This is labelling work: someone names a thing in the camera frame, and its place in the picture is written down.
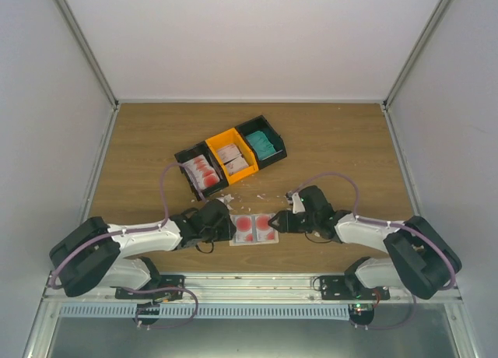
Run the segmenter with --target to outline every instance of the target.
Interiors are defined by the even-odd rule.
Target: gray floor
[[[381,306],[376,325],[400,321],[407,306]],[[457,356],[442,306],[419,305],[410,325],[355,330],[345,321],[198,319],[171,330],[137,330],[131,319],[63,318],[51,358],[381,358]]]

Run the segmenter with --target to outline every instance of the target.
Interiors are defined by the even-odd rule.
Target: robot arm
[[[335,211],[315,185],[288,198],[292,200],[293,211],[282,210],[268,222],[279,232],[318,232],[327,240],[362,244],[390,255],[385,259],[361,258],[346,270],[346,280],[353,295],[362,287],[404,286],[414,295],[428,300],[450,280],[450,272],[441,257],[400,226],[414,229],[432,241],[444,253],[455,273],[461,269],[458,256],[420,216],[387,224],[359,219],[350,211]]]
[[[201,209],[170,216],[166,222],[118,226],[93,217],[57,244],[50,258],[57,268],[78,247],[100,235],[115,233],[87,246],[64,266],[59,278],[66,295],[77,297],[96,286],[154,289],[160,275],[152,261],[126,258],[150,251],[177,251],[199,242],[231,240],[236,230],[228,208],[216,199]]]

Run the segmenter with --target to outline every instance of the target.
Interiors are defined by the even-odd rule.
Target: wooden table
[[[162,219],[159,175],[174,162],[174,154],[259,114],[282,136],[288,156],[221,192],[235,198],[232,213],[285,209],[287,191],[333,170],[359,185],[362,215],[393,220],[411,216],[388,127],[376,104],[123,104],[91,216],[116,224]],[[346,181],[325,177],[316,184],[335,209],[352,208],[354,191]],[[192,201],[179,170],[169,172],[164,189],[172,213],[201,206]],[[218,243],[212,254],[191,248],[149,257],[164,272],[341,272],[367,255],[384,256],[360,245],[313,244],[303,235],[284,233],[278,244]]]

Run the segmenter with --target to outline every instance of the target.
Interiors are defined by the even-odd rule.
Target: teal item
[[[256,131],[246,136],[247,141],[251,144],[252,149],[256,152],[259,160],[264,160],[277,153],[273,144],[270,143],[263,131]]]

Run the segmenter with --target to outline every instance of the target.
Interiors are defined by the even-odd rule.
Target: wooden tabletop
[[[411,216],[376,104],[123,104],[90,215],[116,224],[162,219],[159,176],[174,154],[260,114],[282,136],[288,156],[213,196],[231,194],[233,214],[285,209],[287,191],[315,174],[338,171],[359,185],[360,214],[392,220]],[[352,208],[354,190],[346,181],[324,177],[314,184],[335,209]],[[169,171],[164,190],[171,213],[201,206],[192,201],[179,170]],[[278,244],[218,243],[212,254],[190,248],[148,256],[164,272],[342,272],[367,255],[384,256],[360,245],[313,244],[303,235],[283,233]]]

